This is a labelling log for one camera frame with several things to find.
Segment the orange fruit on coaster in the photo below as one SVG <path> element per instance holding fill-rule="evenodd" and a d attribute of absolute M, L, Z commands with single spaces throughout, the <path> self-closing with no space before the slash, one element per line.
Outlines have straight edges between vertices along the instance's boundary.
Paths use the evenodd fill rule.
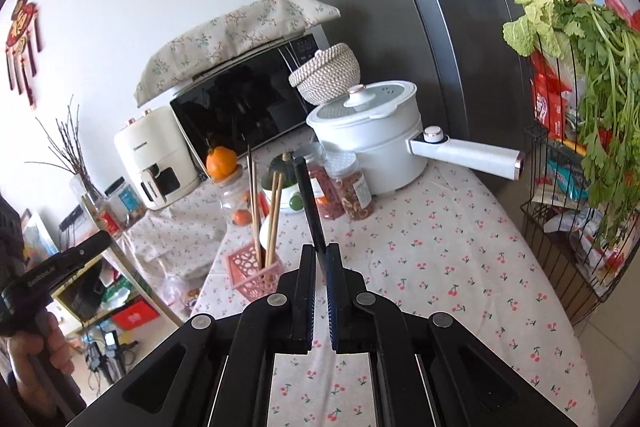
<path fill-rule="evenodd" d="M 205 167 L 215 182 L 224 181 L 238 168 L 238 155 L 225 146 L 212 147 L 206 155 Z"/>

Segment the tall jar red dried fruit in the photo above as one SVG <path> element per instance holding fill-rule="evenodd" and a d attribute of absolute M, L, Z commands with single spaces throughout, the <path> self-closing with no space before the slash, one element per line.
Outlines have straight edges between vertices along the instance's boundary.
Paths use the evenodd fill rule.
<path fill-rule="evenodd" d="M 320 216 L 326 220 L 335 220 L 345 213 L 340 196 L 326 172 L 326 151 L 319 142 L 310 142 L 299 148 L 297 157 L 306 161 L 314 201 Z"/>

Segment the clear jar with tangerines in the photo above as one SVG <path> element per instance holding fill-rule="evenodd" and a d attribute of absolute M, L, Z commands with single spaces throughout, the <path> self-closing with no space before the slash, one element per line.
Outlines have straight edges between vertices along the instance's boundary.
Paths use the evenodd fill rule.
<path fill-rule="evenodd" d="M 247 227 L 253 222 L 250 210 L 250 187 L 242 169 L 217 184 L 218 199 L 229 225 Z"/>

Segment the napa cabbage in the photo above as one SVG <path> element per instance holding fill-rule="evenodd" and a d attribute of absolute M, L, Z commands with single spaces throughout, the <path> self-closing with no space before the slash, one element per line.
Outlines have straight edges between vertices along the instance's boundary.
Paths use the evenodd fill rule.
<path fill-rule="evenodd" d="M 528 57 L 535 51 L 562 58 L 564 52 L 560 31 L 555 29 L 558 17 L 555 3 L 568 0 L 514 0 L 524 9 L 524 14 L 502 26 L 503 40 L 521 56 Z"/>

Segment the short jar dried slices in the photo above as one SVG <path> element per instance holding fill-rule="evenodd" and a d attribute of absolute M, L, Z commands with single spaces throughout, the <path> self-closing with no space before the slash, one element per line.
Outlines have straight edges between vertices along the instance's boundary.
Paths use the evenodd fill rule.
<path fill-rule="evenodd" d="M 348 217 L 352 221 L 367 219 L 373 212 L 372 195 L 356 154 L 329 153 L 326 172 Z"/>

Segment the red snack package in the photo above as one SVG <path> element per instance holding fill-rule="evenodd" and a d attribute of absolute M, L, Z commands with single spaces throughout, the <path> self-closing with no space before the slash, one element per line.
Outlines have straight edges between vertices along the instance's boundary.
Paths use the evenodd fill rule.
<path fill-rule="evenodd" d="M 548 130 L 551 139 L 562 141 L 566 138 L 568 110 L 575 102 L 573 85 L 539 51 L 534 51 L 529 60 L 534 68 L 530 85 L 536 121 Z"/>

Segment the black chopstick gold tip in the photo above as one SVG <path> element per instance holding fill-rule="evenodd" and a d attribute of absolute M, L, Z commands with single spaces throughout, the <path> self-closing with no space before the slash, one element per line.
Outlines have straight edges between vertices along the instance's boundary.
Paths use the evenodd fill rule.
<path fill-rule="evenodd" d="M 295 157 L 293 159 L 293 167 L 296 174 L 299 193 L 304 202 L 308 227 L 312 243 L 314 244 L 314 251 L 316 252 L 316 257 L 322 274 L 326 277 L 326 239 L 324 238 L 321 219 L 316 199 L 314 198 L 314 191 L 312 191 L 305 158 Z"/>

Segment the green leafy celery bunch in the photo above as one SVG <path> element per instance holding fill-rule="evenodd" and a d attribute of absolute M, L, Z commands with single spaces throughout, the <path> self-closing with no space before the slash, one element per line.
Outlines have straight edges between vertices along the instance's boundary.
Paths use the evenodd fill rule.
<path fill-rule="evenodd" d="M 607 6 L 565 0 L 554 12 L 585 75 L 578 113 L 589 205 L 604 209 L 599 241 L 617 242 L 639 208 L 639 31 Z"/>

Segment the white electric cooking pot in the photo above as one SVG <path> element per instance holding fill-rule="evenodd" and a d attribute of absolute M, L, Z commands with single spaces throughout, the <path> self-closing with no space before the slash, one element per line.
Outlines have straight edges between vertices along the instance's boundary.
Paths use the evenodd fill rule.
<path fill-rule="evenodd" d="M 326 150 L 357 155 L 373 195 L 412 183 L 430 160 L 512 181 L 521 176 L 519 150 L 457 140 L 441 127 L 425 127 L 416 92 L 416 85 L 404 80 L 358 84 L 315 108 L 306 123 Z"/>

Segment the floral microwave cover cloth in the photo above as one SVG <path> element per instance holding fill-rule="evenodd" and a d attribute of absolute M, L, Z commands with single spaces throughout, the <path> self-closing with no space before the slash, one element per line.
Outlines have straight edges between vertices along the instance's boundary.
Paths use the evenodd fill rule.
<path fill-rule="evenodd" d="M 341 17 L 318 0 L 258 0 L 218 15 L 154 53 L 134 91 L 137 106 L 235 58 Z"/>

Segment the dark green squash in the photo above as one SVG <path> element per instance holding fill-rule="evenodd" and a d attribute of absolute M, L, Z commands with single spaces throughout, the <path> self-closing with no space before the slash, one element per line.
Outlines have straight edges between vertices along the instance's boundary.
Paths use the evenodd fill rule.
<path fill-rule="evenodd" d="M 284 152 L 272 158 L 267 171 L 262 175 L 262 187 L 271 191 L 272 179 L 276 172 L 280 172 L 283 176 L 283 187 L 287 188 L 297 184 L 297 178 L 293 165 L 293 154 Z"/>

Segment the pink perforated utensil holder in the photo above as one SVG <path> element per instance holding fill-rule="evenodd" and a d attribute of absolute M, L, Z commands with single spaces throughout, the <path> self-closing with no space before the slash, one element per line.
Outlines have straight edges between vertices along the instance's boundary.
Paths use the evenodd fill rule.
<path fill-rule="evenodd" d="M 231 280 L 231 286 L 250 303 L 277 291 L 284 266 L 279 257 L 267 268 L 258 268 L 255 246 L 243 245 L 233 253 L 224 256 L 224 263 Z"/>

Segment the black microwave oven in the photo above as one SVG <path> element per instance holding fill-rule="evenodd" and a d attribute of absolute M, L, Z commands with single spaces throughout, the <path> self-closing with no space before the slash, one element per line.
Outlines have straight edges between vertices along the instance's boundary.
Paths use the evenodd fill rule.
<path fill-rule="evenodd" d="M 288 77 L 317 51 L 314 36 L 303 35 L 213 72 L 171 100 L 200 163 L 217 146 L 241 156 L 303 124 L 312 105 Z"/>

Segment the glass vase dry twigs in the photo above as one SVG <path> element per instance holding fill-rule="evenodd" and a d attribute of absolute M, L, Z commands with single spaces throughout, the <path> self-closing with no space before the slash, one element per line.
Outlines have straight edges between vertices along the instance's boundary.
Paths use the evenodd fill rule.
<path fill-rule="evenodd" d="M 40 118 L 36 118 L 36 121 L 46 137 L 47 148 L 54 161 L 33 161 L 32 165 L 54 167 L 69 173 L 79 182 L 80 200 L 87 199 L 96 205 L 102 195 L 91 180 L 81 146 L 80 106 L 74 102 L 74 98 L 70 98 L 65 115 L 55 118 L 53 130 L 48 129 Z"/>

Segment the woven white lidded basket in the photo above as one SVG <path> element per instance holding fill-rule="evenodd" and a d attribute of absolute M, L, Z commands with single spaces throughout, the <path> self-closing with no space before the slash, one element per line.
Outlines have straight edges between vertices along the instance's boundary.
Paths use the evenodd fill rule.
<path fill-rule="evenodd" d="M 318 50 L 288 76 L 290 85 L 313 106 L 339 98 L 360 83 L 360 64 L 346 43 Z"/>

